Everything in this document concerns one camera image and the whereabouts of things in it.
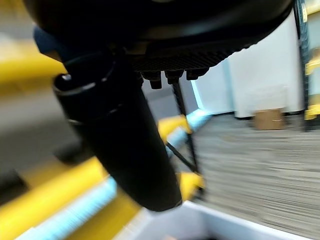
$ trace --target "wall baseboard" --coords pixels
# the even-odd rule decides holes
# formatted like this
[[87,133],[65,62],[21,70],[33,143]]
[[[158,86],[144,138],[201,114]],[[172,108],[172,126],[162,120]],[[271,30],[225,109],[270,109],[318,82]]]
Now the wall baseboard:
[[230,111],[230,112],[224,112],[224,113],[218,113],[218,114],[212,114],[213,117],[216,116],[223,116],[223,115],[234,115],[235,112],[234,111]]
[[[290,112],[285,112],[284,115],[285,116],[294,116],[294,115],[301,115],[301,114],[304,114],[305,113],[305,110],[300,110],[300,111],[290,111]],[[246,116],[246,117],[237,117],[237,116],[234,116],[235,119],[237,120],[251,120],[253,119],[254,117],[253,116]]]

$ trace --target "yellow shelf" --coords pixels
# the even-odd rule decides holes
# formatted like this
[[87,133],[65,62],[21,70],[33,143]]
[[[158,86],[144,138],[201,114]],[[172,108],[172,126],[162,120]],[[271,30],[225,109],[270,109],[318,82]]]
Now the yellow shelf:
[[312,120],[320,115],[320,94],[309,96],[308,110],[305,111],[304,119]]
[[320,4],[310,4],[306,6],[306,12],[308,15],[320,12]]
[[310,75],[316,68],[320,68],[320,56],[313,57],[306,65],[305,65],[305,74]]
[[52,79],[66,73],[63,64],[41,54],[33,40],[0,45],[0,98],[49,89]]
[[188,134],[192,133],[187,118],[184,115],[162,118],[158,121],[157,125],[160,137],[164,144],[168,142],[168,136],[172,134],[178,127],[183,128]]
[[0,207],[0,239],[12,240],[101,183],[107,173],[95,158],[75,166]]

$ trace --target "white wall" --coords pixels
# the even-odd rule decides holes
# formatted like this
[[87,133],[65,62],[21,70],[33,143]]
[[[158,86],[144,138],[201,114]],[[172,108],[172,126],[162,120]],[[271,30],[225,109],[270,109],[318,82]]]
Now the white wall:
[[228,60],[211,67],[209,71],[192,81],[198,107],[210,114],[233,112],[231,80]]
[[303,109],[297,29],[293,12],[269,36],[229,59],[235,116],[252,116],[252,92],[286,86],[286,110]]
[[[156,121],[180,114],[173,94],[173,88],[168,84],[164,71],[161,72],[161,83],[161,89],[152,89],[150,81],[148,80],[144,80],[142,84],[143,93]],[[184,72],[180,78],[179,84],[183,95],[186,113],[190,114],[198,109],[198,105],[192,85],[186,78],[186,72]]]

